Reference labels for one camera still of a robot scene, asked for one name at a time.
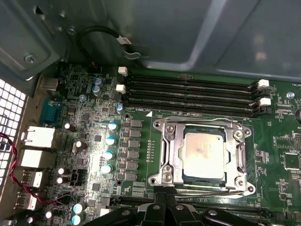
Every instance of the white printed label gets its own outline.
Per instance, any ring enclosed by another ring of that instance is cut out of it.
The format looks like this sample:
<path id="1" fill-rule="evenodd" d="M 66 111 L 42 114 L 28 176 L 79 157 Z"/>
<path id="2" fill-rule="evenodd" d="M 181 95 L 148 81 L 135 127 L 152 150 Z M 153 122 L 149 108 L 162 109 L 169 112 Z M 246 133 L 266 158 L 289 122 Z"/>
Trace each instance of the white printed label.
<path id="1" fill-rule="evenodd" d="M 124 45 L 124 44 L 132 44 L 131 42 L 130 42 L 130 40 L 129 39 L 127 39 L 126 37 L 121 37 L 121 36 L 119 36 L 118 38 L 117 38 L 117 41 L 121 44 L 121 45 Z"/>

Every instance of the green circuit board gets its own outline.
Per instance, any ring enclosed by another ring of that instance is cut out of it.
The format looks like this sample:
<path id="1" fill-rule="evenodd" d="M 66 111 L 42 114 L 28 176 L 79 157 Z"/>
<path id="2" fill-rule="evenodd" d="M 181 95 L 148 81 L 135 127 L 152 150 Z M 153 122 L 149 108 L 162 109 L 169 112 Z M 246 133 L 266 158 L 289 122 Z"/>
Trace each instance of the green circuit board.
<path id="1" fill-rule="evenodd" d="M 253 80 L 221 76 L 183 74 L 155 70 L 132 70 L 133 73 L 153 76 L 174 77 L 191 76 L 192 79 L 208 81 L 224 81 L 250 84 Z M 85 221 L 93 220 L 101 215 L 102 208 L 108 204 L 113 195 L 133 197 L 153 197 L 153 187 L 148 184 L 148 177 L 158 172 L 160 159 L 161 133 L 153 128 L 152 123 L 159 118 L 168 116 L 189 116 L 212 119 L 221 118 L 217 115 L 202 115 L 198 113 L 181 113 L 159 111 L 143 108 L 126 108 L 121 114 L 116 112 L 116 101 L 110 96 L 113 91 L 113 80 L 117 76 L 117 68 L 103 67 L 98 73 L 88 73 L 80 65 L 66 65 L 61 70 L 61 84 L 66 99 L 61 101 L 61 112 L 57 128 L 69 121 L 77 128 L 77 132 L 65 132 L 62 139 L 64 146 L 58 150 L 55 169 L 60 167 L 72 170 L 85 169 L 85 179 L 81 186 L 56 185 L 57 173 L 52 174 L 53 186 L 48 190 L 49 197 L 70 192 L 77 202 L 87 203 Z M 91 92 L 93 78 L 103 80 L 102 93 L 96 97 Z M 240 121 L 252 130 L 252 136 L 246 139 L 246 159 L 248 181 L 256 187 L 253 195 L 240 199 L 199 198 L 195 202 L 227 204 L 229 206 L 266 207 L 271 211 L 289 211 L 295 221 L 276 221 L 282 225 L 297 225 L 301 212 L 301 125 L 296 121 L 294 113 L 301 103 L 301 85 L 270 81 L 272 114 L 263 115 L 256 119 L 227 117 Z M 286 97 L 288 92 L 295 94 L 294 99 Z M 87 100 L 79 101 L 84 94 Z M 131 120 L 139 120 L 142 127 L 138 159 L 121 157 L 122 133 L 127 129 L 126 124 Z M 115 121 L 118 130 L 108 130 L 108 123 Z M 114 146 L 108 147 L 105 140 L 108 136 L 116 139 Z M 88 148 L 72 153 L 75 140 L 85 141 Z M 110 150 L 114 153 L 113 160 L 105 160 L 102 155 Z M 119 164 L 132 161 L 138 163 L 137 170 L 120 170 Z M 103 174 L 101 166 L 110 164 L 112 173 Z M 125 172 L 137 175 L 134 181 L 125 181 Z M 41 225 L 71 225 L 72 206 L 61 207 L 64 216 L 54 217 L 43 221 Z"/>

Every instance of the black memory slot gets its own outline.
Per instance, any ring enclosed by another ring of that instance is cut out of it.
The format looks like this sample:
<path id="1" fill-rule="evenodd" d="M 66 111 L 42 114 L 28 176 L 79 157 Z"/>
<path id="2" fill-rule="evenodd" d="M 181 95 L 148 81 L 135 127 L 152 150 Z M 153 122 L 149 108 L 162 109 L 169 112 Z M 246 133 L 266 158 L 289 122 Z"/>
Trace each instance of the black memory slot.
<path id="1" fill-rule="evenodd" d="M 130 77 L 131 81 L 136 82 L 155 82 L 162 84 L 174 84 L 174 85 L 186 85 L 186 86 L 201 86 L 204 88 L 219 88 L 219 89 L 233 89 L 240 91 L 249 91 L 249 85 L 246 84 L 236 84 L 236 83 L 226 83 L 218 81 L 203 81 L 203 80 L 187 80 L 180 78 L 171 77 L 157 77 L 149 75 L 132 75 Z"/>
<path id="2" fill-rule="evenodd" d="M 153 83 L 131 83 L 129 85 L 130 90 L 145 90 L 156 92 L 170 92 L 170 93 L 182 93 L 187 95 L 198 96 L 215 96 L 226 97 L 233 99 L 250 99 L 250 93 L 236 92 L 234 90 L 222 90 L 222 89 L 201 89 L 196 87 L 184 87 L 174 86 L 170 84 L 153 84 Z"/>
<path id="3" fill-rule="evenodd" d="M 237 117 L 251 117 L 251 112 L 247 109 L 225 109 L 221 107 L 204 107 L 204 106 L 191 106 L 182 105 L 178 103 L 166 103 L 166 102 L 148 102 L 143 100 L 130 99 L 125 106 L 137 107 L 137 108 L 149 108 L 166 111 L 179 111 L 179 112 L 190 112 L 190 113 L 201 113 L 201 114 L 215 114 L 215 115 L 229 115 Z"/>
<path id="4" fill-rule="evenodd" d="M 210 106 L 222 106 L 222 107 L 236 107 L 236 108 L 249 108 L 249 102 L 239 102 L 228 99 L 214 99 L 209 97 L 190 97 L 190 96 L 178 96 L 168 95 L 160 93 L 131 93 L 129 99 L 145 99 L 150 102 L 167 101 L 167 102 L 180 102 L 183 104 L 191 105 L 210 105 Z"/>

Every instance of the silver capacitor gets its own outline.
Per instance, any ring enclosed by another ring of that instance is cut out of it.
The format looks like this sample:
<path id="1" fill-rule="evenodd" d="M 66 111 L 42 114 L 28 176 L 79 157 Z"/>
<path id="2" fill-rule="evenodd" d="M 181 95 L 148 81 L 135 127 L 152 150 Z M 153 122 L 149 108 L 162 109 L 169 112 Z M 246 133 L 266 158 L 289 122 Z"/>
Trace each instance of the silver capacitor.
<path id="1" fill-rule="evenodd" d="M 97 96 L 97 97 L 98 97 L 99 95 L 101 95 L 101 93 L 102 93 L 100 87 L 97 86 L 97 85 L 95 85 L 95 86 L 92 87 L 92 92 L 93 92 L 93 94 L 94 94 L 95 96 Z"/>

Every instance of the solid capacitor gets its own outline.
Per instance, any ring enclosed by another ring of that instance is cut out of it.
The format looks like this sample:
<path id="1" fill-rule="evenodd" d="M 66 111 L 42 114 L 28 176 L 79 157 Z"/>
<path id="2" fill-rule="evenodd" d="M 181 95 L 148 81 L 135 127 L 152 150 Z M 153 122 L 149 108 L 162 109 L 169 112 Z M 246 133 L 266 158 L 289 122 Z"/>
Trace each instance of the solid capacitor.
<path id="1" fill-rule="evenodd" d="M 82 211 L 84 211 L 86 208 L 86 205 L 83 203 L 83 202 L 79 202 L 79 203 L 76 203 L 74 206 L 73 206 L 73 212 L 76 213 L 76 214 L 79 214 L 81 213 Z"/>
<path id="2" fill-rule="evenodd" d="M 82 214 L 74 215 L 71 218 L 72 225 L 79 225 L 84 220 L 84 216 Z"/>
<path id="3" fill-rule="evenodd" d="M 118 114 L 121 114 L 123 112 L 123 105 L 122 104 L 117 104 L 116 105 L 116 111 Z"/>
<path id="4" fill-rule="evenodd" d="M 105 160 L 112 160 L 114 158 L 114 153 L 110 151 L 106 151 L 103 153 L 103 158 Z"/>
<path id="5" fill-rule="evenodd" d="M 105 143 L 108 146 L 113 146 L 116 143 L 116 140 L 114 137 L 108 137 L 108 138 L 106 138 Z"/>
<path id="6" fill-rule="evenodd" d="M 97 85 L 92 87 L 92 92 L 97 97 L 102 93 L 102 91 L 100 90 L 100 87 Z"/>
<path id="7" fill-rule="evenodd" d="M 116 131 L 118 129 L 118 125 L 116 122 L 114 121 L 111 121 L 109 124 L 108 124 L 108 129 L 110 131 Z"/>
<path id="8" fill-rule="evenodd" d="M 106 164 L 106 165 L 103 165 L 103 166 L 100 168 L 100 171 L 101 171 L 102 173 L 105 173 L 105 174 L 111 173 L 111 172 L 113 171 L 113 167 L 112 167 L 111 165 L 109 165 L 109 164 Z"/>
<path id="9" fill-rule="evenodd" d="M 93 82 L 95 85 L 98 85 L 99 87 L 103 86 L 103 81 L 101 78 L 94 78 Z"/>

